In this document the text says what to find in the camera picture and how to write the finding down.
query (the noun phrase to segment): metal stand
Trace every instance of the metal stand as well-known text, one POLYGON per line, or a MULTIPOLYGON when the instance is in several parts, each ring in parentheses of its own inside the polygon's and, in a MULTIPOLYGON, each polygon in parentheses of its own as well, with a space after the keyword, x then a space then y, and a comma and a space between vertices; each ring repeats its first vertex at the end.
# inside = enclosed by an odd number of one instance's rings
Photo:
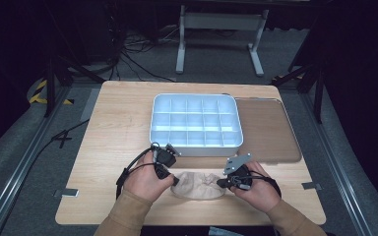
POLYGON ((279 87, 282 84, 295 79, 296 77, 303 74, 303 78, 297 85, 296 89, 299 93, 308 93, 312 86, 316 83, 315 97, 314 97, 314 116, 319 124, 322 124, 321 120, 321 107, 322 107, 322 94, 324 91, 324 74, 322 66, 317 65, 307 65, 303 66, 297 70, 290 72, 283 77, 275 77, 272 79, 271 85, 279 87))
POLYGON ((180 8, 180 40, 177 52, 176 73, 182 74, 185 62, 185 29, 217 29, 217 30, 254 30, 254 43, 248 44, 254 70, 258 77, 264 76, 263 68, 257 54, 260 38, 266 24, 269 10, 262 15, 236 15, 215 13, 186 13, 185 6, 180 8))

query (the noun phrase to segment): person's left hand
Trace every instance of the person's left hand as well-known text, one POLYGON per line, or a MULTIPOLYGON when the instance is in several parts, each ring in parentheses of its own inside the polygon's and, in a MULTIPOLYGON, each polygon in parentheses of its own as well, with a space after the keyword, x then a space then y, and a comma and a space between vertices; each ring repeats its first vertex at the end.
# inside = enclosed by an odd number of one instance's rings
POLYGON ((152 164, 138 167, 147 163, 153 163, 153 153, 151 151, 137 161, 136 166, 133 168, 137 169, 125 181, 124 190, 153 203, 173 184, 174 175, 170 174, 160 180, 152 164))

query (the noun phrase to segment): tray compartment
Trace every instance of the tray compartment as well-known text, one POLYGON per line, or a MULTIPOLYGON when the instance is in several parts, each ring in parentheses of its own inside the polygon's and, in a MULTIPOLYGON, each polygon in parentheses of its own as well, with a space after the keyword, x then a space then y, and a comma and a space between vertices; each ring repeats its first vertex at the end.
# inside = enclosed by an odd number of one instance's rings
POLYGON ((163 93, 153 106, 150 141, 182 156, 233 156, 243 142, 235 99, 225 94, 163 93))

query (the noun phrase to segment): metal frame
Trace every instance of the metal frame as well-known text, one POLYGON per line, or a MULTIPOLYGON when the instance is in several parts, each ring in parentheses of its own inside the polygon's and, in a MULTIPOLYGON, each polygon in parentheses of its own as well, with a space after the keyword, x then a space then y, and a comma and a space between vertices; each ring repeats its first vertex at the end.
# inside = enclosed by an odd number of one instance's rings
POLYGON ((185 6, 180 7, 180 39, 177 51, 176 73, 182 74, 185 63, 185 29, 217 29, 217 30, 254 30, 256 37, 253 43, 249 43, 248 51, 254 70, 258 77, 264 76, 257 48, 263 29, 266 24, 269 10, 263 11, 262 15, 237 15, 215 13, 186 13, 185 6))

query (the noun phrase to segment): beige sleeve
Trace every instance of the beige sleeve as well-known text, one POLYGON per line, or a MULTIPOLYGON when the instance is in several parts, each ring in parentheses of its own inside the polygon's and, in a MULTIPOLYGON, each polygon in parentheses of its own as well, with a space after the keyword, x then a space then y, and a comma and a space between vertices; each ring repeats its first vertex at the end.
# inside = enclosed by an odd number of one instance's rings
POLYGON ((282 236, 326 235, 321 227, 283 200, 273 207, 267 215, 282 236))
POLYGON ((94 235, 140 235, 144 219, 152 204, 150 201, 123 190, 109 216, 102 222, 94 235))

